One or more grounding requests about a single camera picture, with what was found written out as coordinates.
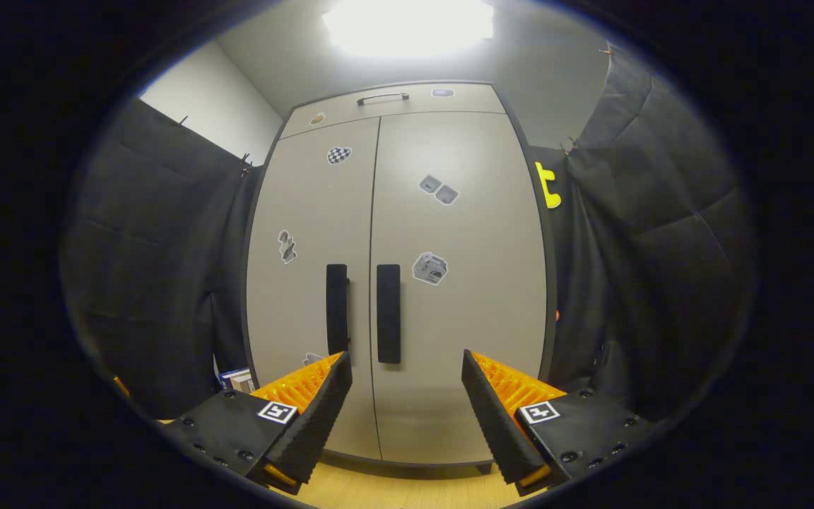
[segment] wooden floor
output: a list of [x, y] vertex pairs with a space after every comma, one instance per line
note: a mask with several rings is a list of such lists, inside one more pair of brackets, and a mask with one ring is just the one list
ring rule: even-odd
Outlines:
[[475, 467], [368, 466], [328, 455], [290, 497], [321, 509], [496, 509], [529, 498], [505, 484], [497, 466], [481, 474]]

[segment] checkered sticker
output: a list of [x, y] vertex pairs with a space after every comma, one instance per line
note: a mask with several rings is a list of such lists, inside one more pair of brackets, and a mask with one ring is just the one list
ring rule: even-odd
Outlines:
[[536, 424], [543, 420], [554, 419], [561, 416], [556, 412], [555, 407], [549, 402], [536, 403], [529, 406], [521, 406], [520, 412], [530, 424]]
[[263, 419], [274, 420], [275, 422], [281, 422], [281, 424], [288, 424], [288, 421], [291, 420], [291, 416], [294, 416], [294, 412], [296, 411], [296, 406], [271, 402], [262, 410], [259, 410], [257, 415]]
[[329, 151], [329, 164], [342, 164], [351, 154], [350, 147], [335, 147]]

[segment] ceiling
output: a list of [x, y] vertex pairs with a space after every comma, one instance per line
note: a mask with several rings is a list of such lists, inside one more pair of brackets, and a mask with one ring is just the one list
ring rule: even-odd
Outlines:
[[282, 118], [297, 104], [400, 81], [493, 81], [533, 145], [569, 147], [608, 70], [605, 36], [529, 0], [492, 0], [494, 36], [429, 59], [372, 59], [331, 45], [321, 14], [339, 0], [285, 0], [217, 38]]

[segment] black fabric backdrop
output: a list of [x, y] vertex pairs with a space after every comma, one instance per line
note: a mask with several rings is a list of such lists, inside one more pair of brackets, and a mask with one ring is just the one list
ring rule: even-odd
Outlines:
[[668, 81], [610, 50], [576, 147], [531, 148], [562, 197], [549, 210], [561, 312], [549, 381], [593, 376], [658, 420], [737, 340], [757, 285], [755, 226], [704, 118]]
[[61, 273], [81, 341], [156, 419], [245, 368], [240, 250], [256, 174], [135, 99], [81, 170]]

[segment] gray cabinet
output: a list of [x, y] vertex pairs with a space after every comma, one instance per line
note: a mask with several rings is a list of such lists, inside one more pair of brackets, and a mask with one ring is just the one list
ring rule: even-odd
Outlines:
[[[275, 145], [246, 253], [252, 366], [271, 381], [301, 367], [307, 352], [329, 354], [326, 267], [345, 264], [353, 386], [326, 448], [411, 464], [488, 461], [461, 355], [469, 348], [539, 374], [555, 311], [536, 187], [491, 86], [388, 88], [410, 99], [382, 97], [396, 106], [309, 129], [299, 112], [319, 104], [345, 115], [348, 103], [379, 91], [298, 107], [283, 130], [294, 134]], [[456, 93], [433, 96], [439, 88]], [[417, 112], [404, 112], [417, 96]], [[465, 103], [449, 103], [457, 97]], [[285, 258], [282, 231], [296, 257]], [[394, 286], [379, 281], [380, 265], [400, 267], [387, 272]], [[391, 302], [400, 315], [394, 345], [391, 310], [380, 309]]]

